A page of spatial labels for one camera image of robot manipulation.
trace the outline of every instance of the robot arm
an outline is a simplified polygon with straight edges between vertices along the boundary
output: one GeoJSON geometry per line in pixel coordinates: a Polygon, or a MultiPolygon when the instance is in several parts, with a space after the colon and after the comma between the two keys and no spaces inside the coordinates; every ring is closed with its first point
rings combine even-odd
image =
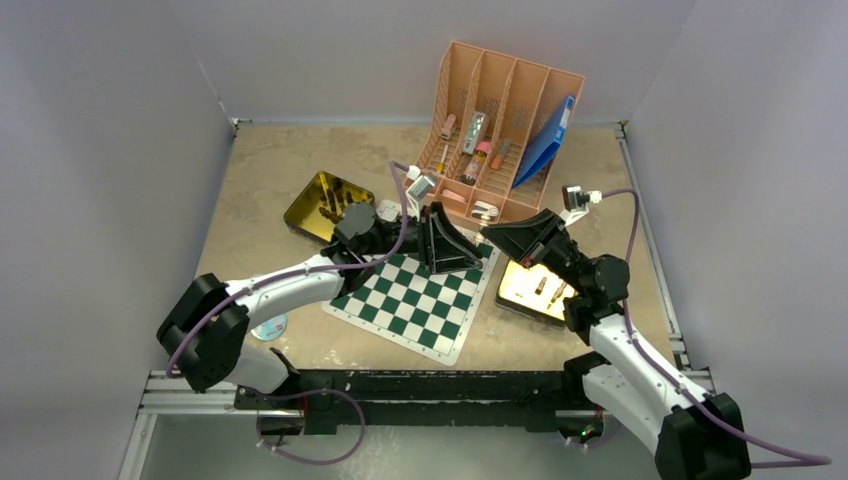
{"type": "Polygon", "coordinates": [[[576,291],[563,299],[565,323],[594,352],[565,363],[563,387],[570,396],[585,397],[608,410],[632,431],[654,455],[662,478],[750,475],[746,443],[707,420],[683,390],[702,399],[702,405],[724,422],[744,430],[737,404],[727,394],[711,396],[690,381],[630,324],[619,303],[628,296],[627,263],[611,255],[584,255],[566,231],[569,220],[574,221],[569,210],[574,209],[567,208],[563,215],[544,210],[522,222],[481,230],[512,260],[528,268],[542,264],[576,291]]]}
{"type": "Polygon", "coordinates": [[[440,203],[422,207],[401,238],[402,231],[400,221],[379,218],[370,204],[351,205],[336,225],[331,244],[302,264],[245,280],[221,282],[211,273],[195,279],[156,338],[169,355],[185,344],[177,365],[195,391],[228,381],[274,392],[296,370],[282,352],[245,342],[245,335],[303,305],[358,290],[374,274],[373,267],[356,265],[362,256],[385,254],[400,242],[397,253],[417,256],[434,274],[482,266],[482,254],[450,223],[440,203]],[[233,297],[238,298],[192,335],[205,316],[233,297]]]}

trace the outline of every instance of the gray wall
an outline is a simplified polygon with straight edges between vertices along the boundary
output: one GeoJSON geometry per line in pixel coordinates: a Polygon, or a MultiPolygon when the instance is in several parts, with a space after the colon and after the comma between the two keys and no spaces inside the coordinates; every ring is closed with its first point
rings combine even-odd
{"type": "Polygon", "coordinates": [[[0,477],[114,478],[226,118],[165,0],[0,3],[0,477]]]}
{"type": "Polygon", "coordinates": [[[628,131],[693,359],[712,367],[751,432],[838,462],[848,451],[846,31],[846,2],[699,1],[628,131]]]}
{"type": "Polygon", "coordinates": [[[171,0],[231,116],[426,121],[450,40],[588,77],[583,123],[630,118],[694,0],[171,0]]]}

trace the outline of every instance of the green and white chessboard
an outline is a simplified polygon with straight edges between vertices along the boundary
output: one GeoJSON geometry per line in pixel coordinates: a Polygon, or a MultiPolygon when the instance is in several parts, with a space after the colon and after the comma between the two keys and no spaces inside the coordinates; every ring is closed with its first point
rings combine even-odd
{"type": "MultiPolygon", "coordinates": [[[[384,200],[381,218],[393,220],[400,205],[384,200]]],[[[459,229],[469,239],[472,232],[459,229]]],[[[459,358],[500,251],[477,247],[483,269],[430,275],[417,260],[395,255],[376,268],[365,286],[323,304],[324,311],[445,365],[459,358]]]]}

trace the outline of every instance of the round label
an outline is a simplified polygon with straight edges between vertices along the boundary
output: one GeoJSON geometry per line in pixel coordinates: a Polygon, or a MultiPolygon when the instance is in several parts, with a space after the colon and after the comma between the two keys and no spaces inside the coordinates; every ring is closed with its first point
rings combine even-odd
{"type": "Polygon", "coordinates": [[[259,340],[270,342],[286,331],[286,325],[288,325],[288,318],[285,314],[283,314],[279,317],[274,317],[271,320],[268,320],[262,325],[259,325],[251,330],[250,333],[259,340]]]}

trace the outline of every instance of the table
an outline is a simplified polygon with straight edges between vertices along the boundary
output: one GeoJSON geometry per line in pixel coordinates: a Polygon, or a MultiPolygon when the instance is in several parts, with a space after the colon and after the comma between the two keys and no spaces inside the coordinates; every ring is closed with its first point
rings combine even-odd
{"type": "MultiPolygon", "coordinates": [[[[290,233],[283,214],[315,172],[325,170],[374,192],[377,202],[397,201],[388,162],[415,162],[427,127],[302,127],[242,125],[235,140],[198,275],[223,281],[252,277],[299,263],[320,247],[290,233]]],[[[559,185],[609,190],[629,186],[612,129],[570,129],[555,160],[542,205],[562,209],[559,185]]],[[[615,197],[569,228],[589,256],[624,257],[633,215],[632,201],[615,197]]],[[[331,315],[319,304],[288,314],[282,337],[264,342],[301,368],[441,370],[558,370],[565,360],[590,351],[568,331],[535,322],[494,304],[506,265],[496,274],[453,367],[372,335],[331,315]]],[[[643,236],[631,260],[630,307],[635,325],[669,359],[667,319],[643,236]]],[[[248,342],[262,343],[252,335],[248,342]]]]}

